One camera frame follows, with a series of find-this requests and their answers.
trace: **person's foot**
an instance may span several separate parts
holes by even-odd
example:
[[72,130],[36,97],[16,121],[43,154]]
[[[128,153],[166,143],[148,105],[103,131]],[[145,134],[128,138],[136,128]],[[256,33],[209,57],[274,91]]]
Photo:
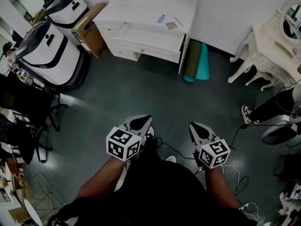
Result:
[[249,119],[249,114],[251,114],[252,111],[249,110],[248,106],[243,105],[241,107],[241,114],[243,115],[245,124],[251,123],[251,120]]
[[177,160],[176,160],[175,156],[170,155],[169,157],[167,157],[167,158],[165,159],[165,161],[171,161],[171,162],[176,163]]

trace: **concrete floor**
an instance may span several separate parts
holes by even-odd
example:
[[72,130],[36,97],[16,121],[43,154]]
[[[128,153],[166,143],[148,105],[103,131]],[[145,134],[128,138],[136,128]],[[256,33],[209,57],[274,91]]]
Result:
[[[27,167],[28,175],[42,172],[60,200],[70,203],[80,186],[109,158],[105,138],[111,128],[137,114],[151,114],[156,136],[185,156],[194,152],[188,132],[192,121],[206,124],[231,144],[243,123],[241,105],[251,108],[259,105],[273,95],[273,90],[259,91],[267,83],[264,80],[246,87],[245,83],[254,75],[252,70],[228,84],[227,78],[238,67],[213,52],[209,52],[209,63],[210,80],[187,84],[178,75],[177,64],[144,55],[135,62],[114,57],[105,50],[99,60],[92,61],[83,84],[61,95],[61,103],[70,105],[59,112],[61,132],[50,127],[42,141],[46,146],[53,146],[53,152],[48,154],[45,164],[34,156]],[[240,171],[240,178],[249,177],[246,190],[239,195],[240,201],[255,202],[259,214],[268,220],[276,216],[277,210],[270,214],[266,211],[279,205],[279,194],[287,185],[273,176],[277,157],[298,149],[263,144],[261,136],[266,129],[241,130],[234,143],[237,150],[231,152],[226,164],[234,165]],[[174,154],[178,163],[192,172],[197,170],[194,161],[180,157],[165,145],[158,153],[162,159]],[[238,173],[232,167],[225,167],[224,175],[234,192]],[[199,173],[197,177],[205,186],[204,174]]]

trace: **black office chair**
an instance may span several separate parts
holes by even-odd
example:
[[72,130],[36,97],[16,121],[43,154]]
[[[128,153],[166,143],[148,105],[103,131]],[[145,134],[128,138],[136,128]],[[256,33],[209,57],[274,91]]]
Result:
[[4,115],[0,114],[0,142],[17,147],[26,164],[32,161],[34,150],[37,152],[39,162],[45,163],[40,159],[39,147],[47,151],[52,148],[46,148],[39,143],[43,130],[37,134],[32,133],[32,129],[24,124],[16,124],[9,121]]
[[7,77],[0,75],[0,107],[17,111],[27,117],[30,122],[21,121],[23,124],[32,124],[37,129],[43,127],[47,130],[45,122],[49,117],[53,127],[60,131],[51,113],[62,106],[67,108],[68,105],[51,107],[53,97],[53,90],[47,93],[44,88],[26,85],[14,73],[9,73]]

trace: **teal yoga mat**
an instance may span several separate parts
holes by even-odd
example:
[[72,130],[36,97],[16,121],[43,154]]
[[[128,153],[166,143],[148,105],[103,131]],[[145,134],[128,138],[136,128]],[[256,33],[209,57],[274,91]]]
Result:
[[205,43],[202,43],[201,56],[198,61],[198,71],[196,74],[197,80],[210,79],[208,49]]
[[201,53],[201,43],[190,41],[187,50],[187,62],[183,79],[187,82],[194,82],[198,70],[199,55]]

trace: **black cable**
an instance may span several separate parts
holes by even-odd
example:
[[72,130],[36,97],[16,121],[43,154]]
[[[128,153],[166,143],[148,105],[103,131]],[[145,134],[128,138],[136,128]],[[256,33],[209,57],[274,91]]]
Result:
[[[244,179],[247,179],[247,182],[246,182],[246,185],[245,187],[243,188],[243,190],[241,190],[239,193],[238,193],[238,187],[240,186],[241,182],[244,180]],[[245,189],[246,187],[248,186],[249,184],[249,177],[248,176],[244,176],[238,183],[237,187],[236,187],[236,190],[235,190],[235,196],[237,197],[239,194],[241,194]]]
[[265,211],[266,213],[271,213],[272,211],[274,211],[275,209],[279,209],[281,206],[276,206],[274,208],[272,208],[270,211]]
[[187,160],[195,160],[194,157],[186,157],[186,156],[183,156],[181,153],[179,153],[177,150],[173,149],[169,144],[167,143],[164,143],[162,138],[160,137],[157,137],[156,138],[156,142],[160,143],[160,146],[162,145],[167,145],[170,149],[172,149],[173,151],[175,151],[176,153],[178,153],[181,157],[187,159]]
[[200,173],[200,172],[203,172],[203,171],[204,171],[204,170],[202,170],[202,169],[201,169],[201,170],[198,169],[197,172],[194,174],[194,176],[197,175],[197,174]]
[[278,104],[278,102],[277,102],[277,100],[276,100],[276,95],[278,95],[282,89],[289,89],[291,86],[293,86],[293,85],[295,85],[295,84],[298,84],[300,81],[301,81],[301,79],[299,79],[296,83],[290,85],[289,87],[282,87],[282,88],[278,91],[278,93],[275,94],[275,102],[276,102],[276,104],[277,104],[283,111],[289,112],[290,114],[293,114],[293,115],[301,115],[301,114],[299,114],[299,113],[293,113],[293,112],[290,112],[290,111],[287,111],[287,110],[283,109],[283,108]]
[[236,133],[235,133],[235,135],[234,135],[234,137],[233,137],[232,143],[231,143],[231,145],[229,146],[233,151],[236,150],[236,148],[233,146],[233,144],[234,144],[235,138],[236,138],[236,136],[237,136],[239,130],[240,130],[240,129],[246,129],[246,128],[249,127],[249,126],[288,126],[288,125],[287,125],[287,124],[279,124],[279,125],[276,125],[276,124],[274,124],[274,125],[249,125],[249,124],[243,124],[243,125],[239,126],[239,128],[237,129],[237,131],[236,131]]
[[242,126],[239,126],[239,127],[238,127],[238,129],[237,129],[237,131],[236,131],[236,133],[235,133],[235,135],[234,135],[234,137],[233,137],[232,143],[231,143],[231,145],[229,146],[230,148],[232,148],[233,151],[236,150],[236,148],[233,146],[233,144],[234,144],[234,140],[235,140],[235,138],[236,138],[236,136],[237,136],[239,130],[241,129],[241,127],[242,127]]
[[288,147],[288,148],[293,148],[295,146],[298,146],[298,145],[301,145],[301,142],[295,144],[295,145],[288,145],[286,142],[285,142],[285,145]]

